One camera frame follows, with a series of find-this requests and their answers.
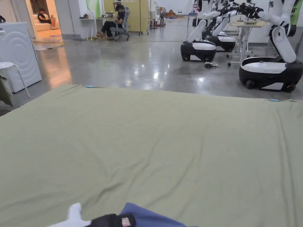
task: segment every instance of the yellow partition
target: yellow partition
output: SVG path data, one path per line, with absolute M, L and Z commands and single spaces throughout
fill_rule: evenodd
M 147 33 L 148 0 L 137 0 L 133 2 L 122 1 L 122 5 L 128 7 L 130 11 L 130 16 L 128 18 L 128 24 L 130 25 L 129 31 Z M 113 0 L 104 0 L 104 10 L 105 12 L 114 11 Z

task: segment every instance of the white sofa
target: white sofa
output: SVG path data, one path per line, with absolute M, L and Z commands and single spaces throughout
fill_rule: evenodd
M 35 23 L 37 31 L 46 31 L 46 30 L 50 30 L 51 29 L 51 25 L 50 24 L 48 24 L 48 23 L 41 23 L 38 20 L 38 15 L 37 14 L 34 14 L 32 18 L 34 20 L 34 23 Z M 55 27 L 56 28 L 60 28 L 58 20 L 56 20 Z

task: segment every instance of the blue cloth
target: blue cloth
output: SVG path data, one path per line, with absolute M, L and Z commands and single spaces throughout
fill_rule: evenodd
M 186 227 L 186 225 L 154 213 L 133 203 L 126 203 L 120 214 L 131 213 L 136 219 L 136 227 Z

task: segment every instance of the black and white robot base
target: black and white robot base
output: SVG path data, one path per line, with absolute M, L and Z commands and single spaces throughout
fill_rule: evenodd
M 212 61 L 216 54 L 216 45 L 207 41 L 184 42 L 180 49 L 183 61 Z
M 242 61 L 239 79 L 248 89 L 271 89 L 292 92 L 303 74 L 300 62 L 285 63 L 283 59 L 253 57 Z
M 218 36 L 211 36 L 210 31 L 204 31 L 202 39 L 215 44 L 217 51 L 232 52 L 236 45 L 236 39 L 226 35 L 224 32 L 220 32 Z

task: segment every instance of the wheel caster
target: wheel caster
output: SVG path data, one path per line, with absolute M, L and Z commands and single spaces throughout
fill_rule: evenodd
M 183 54 L 182 55 L 182 59 L 183 59 L 183 61 L 189 61 L 190 60 L 190 56 L 187 55 L 187 54 Z
M 245 83 L 245 87 L 247 89 L 253 89 L 254 88 L 254 85 L 255 85 L 255 82 L 252 81 L 252 80 L 247 80 L 246 83 Z
M 285 85 L 283 86 L 283 91 L 286 93 L 292 93 L 294 90 L 296 89 L 296 85 L 295 84 L 289 84 L 289 85 Z

